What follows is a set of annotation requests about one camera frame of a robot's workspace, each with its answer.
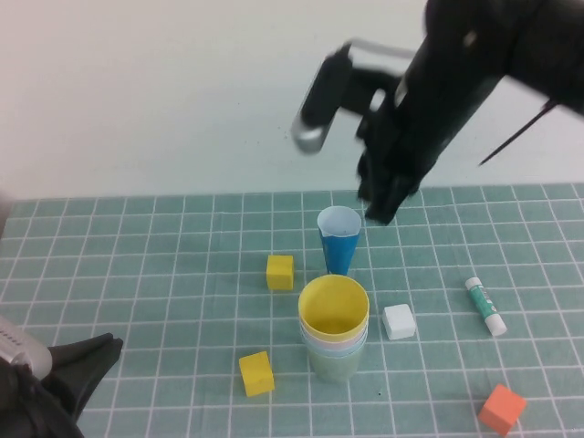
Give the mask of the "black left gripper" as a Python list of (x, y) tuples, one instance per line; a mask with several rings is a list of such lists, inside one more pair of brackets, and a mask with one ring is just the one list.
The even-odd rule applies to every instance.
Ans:
[(52, 393), (57, 398), (27, 366), (1, 360), (1, 436), (79, 437), (80, 429), (68, 413), (82, 413), (118, 362), (122, 347), (123, 341), (111, 333), (49, 347)]

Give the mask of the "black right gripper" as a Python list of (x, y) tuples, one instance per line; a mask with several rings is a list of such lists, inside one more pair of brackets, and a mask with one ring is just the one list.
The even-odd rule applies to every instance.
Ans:
[(365, 144), (358, 197), (368, 205), (367, 219), (390, 224), (500, 81), (503, 44), (497, 34), (430, 34), (400, 76), (356, 73), (385, 93), (358, 129)]

